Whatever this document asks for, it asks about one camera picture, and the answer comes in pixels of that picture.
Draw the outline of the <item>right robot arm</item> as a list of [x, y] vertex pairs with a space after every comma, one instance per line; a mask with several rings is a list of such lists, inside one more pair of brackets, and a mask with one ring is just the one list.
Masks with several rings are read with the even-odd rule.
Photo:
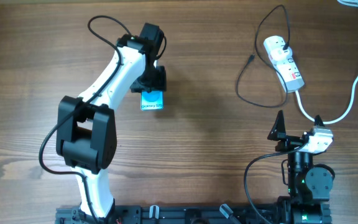
[[334, 140], [333, 132], [316, 116], [310, 131], [300, 137], [288, 135], [280, 110], [267, 139], [276, 141], [275, 150], [287, 156], [287, 173], [282, 177], [288, 196], [279, 197], [275, 203], [273, 222], [331, 223], [328, 201], [335, 172], [325, 164], [314, 164], [313, 157], [327, 151]]

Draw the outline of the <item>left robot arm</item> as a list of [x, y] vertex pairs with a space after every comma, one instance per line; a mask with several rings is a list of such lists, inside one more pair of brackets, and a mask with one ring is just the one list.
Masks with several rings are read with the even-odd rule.
[[146, 23], [140, 35], [125, 34], [98, 79], [78, 97], [65, 96], [58, 106], [56, 152], [75, 173], [80, 187], [80, 220], [110, 221], [115, 199], [108, 171], [116, 148], [115, 111], [128, 91], [140, 93], [143, 110], [163, 108], [166, 71], [157, 64], [166, 48], [159, 26]]

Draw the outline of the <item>Samsung Galaxy smartphone cyan screen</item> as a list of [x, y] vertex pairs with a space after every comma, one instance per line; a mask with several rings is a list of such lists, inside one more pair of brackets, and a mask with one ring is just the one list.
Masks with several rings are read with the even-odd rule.
[[163, 102], [163, 91], [151, 91], [147, 93], [143, 91], [141, 93], [141, 105], [142, 111], [146, 110], [162, 110], [164, 106]]

